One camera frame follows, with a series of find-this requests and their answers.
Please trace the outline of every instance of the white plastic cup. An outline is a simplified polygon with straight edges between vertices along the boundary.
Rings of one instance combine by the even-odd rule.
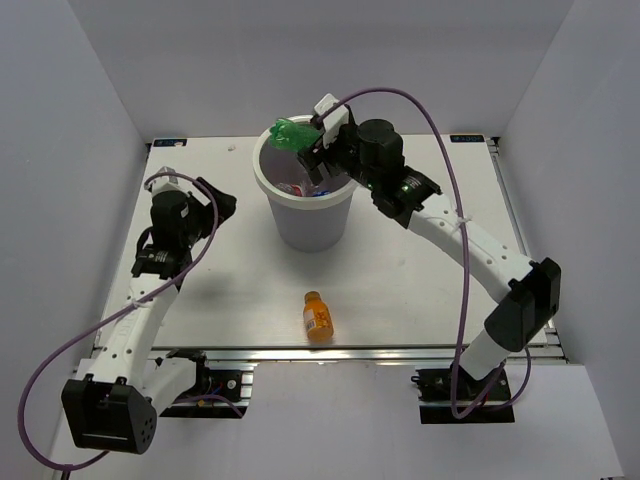
[[[311,115],[289,118],[296,123],[307,123],[310,119]],[[308,253],[332,247],[344,234],[357,182],[346,175],[325,176],[320,190],[329,191],[327,195],[296,197],[282,192],[275,187],[276,184],[300,184],[306,172],[294,152],[278,150],[269,144],[270,135],[266,130],[258,138],[253,149],[253,171],[258,185],[269,199],[280,237],[296,250]]]

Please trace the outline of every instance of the small orange bottle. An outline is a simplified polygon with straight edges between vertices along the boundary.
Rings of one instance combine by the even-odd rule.
[[[333,336],[333,322],[329,307],[322,301],[318,292],[309,292],[304,296],[304,326],[307,337],[312,343],[324,343]]]

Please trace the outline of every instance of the white backdrop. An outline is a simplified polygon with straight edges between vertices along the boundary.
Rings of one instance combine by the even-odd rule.
[[[0,478],[37,479],[16,428],[20,392],[101,315],[145,150],[64,0],[2,2],[0,64]],[[28,404],[45,455],[80,353],[52,364]]]
[[[70,0],[146,140],[256,135],[376,85],[415,94],[443,131],[501,134],[571,3]],[[354,109],[426,130],[403,100]]]
[[[613,4],[576,1],[502,143],[532,249],[563,268],[565,352],[637,479],[640,1]]]

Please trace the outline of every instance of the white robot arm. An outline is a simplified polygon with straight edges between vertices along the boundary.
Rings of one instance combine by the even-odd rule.
[[[315,107],[312,124],[322,135],[298,151],[314,183],[320,165],[330,175],[345,173],[371,191],[378,209],[401,226],[438,246],[460,265],[460,219],[440,187],[404,163],[402,137],[386,120],[357,125],[350,108],[326,95]],[[470,272],[498,306],[484,330],[462,353],[463,375],[485,380],[511,352],[521,351],[558,310],[560,267],[547,258],[536,263],[510,251],[472,221],[466,224]]]
[[[216,201],[220,226],[235,212],[236,199],[202,178],[197,182]],[[80,448],[144,453],[158,415],[179,395],[200,395],[209,387],[201,352],[173,352],[145,372],[162,320],[182,285],[181,272],[192,263],[191,248],[214,226],[211,204],[203,205],[180,188],[175,176],[156,178],[148,189],[152,226],[138,240],[127,298],[136,308],[117,320],[85,377],[67,381],[62,391],[69,428]],[[152,243],[147,243],[149,236]],[[175,283],[137,303],[169,281]]]

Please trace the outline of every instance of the green plastic toy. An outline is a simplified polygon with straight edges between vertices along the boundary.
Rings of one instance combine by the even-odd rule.
[[[295,123],[287,118],[279,118],[269,129],[269,143],[280,150],[298,152],[309,147],[320,137],[321,132],[306,123]]]

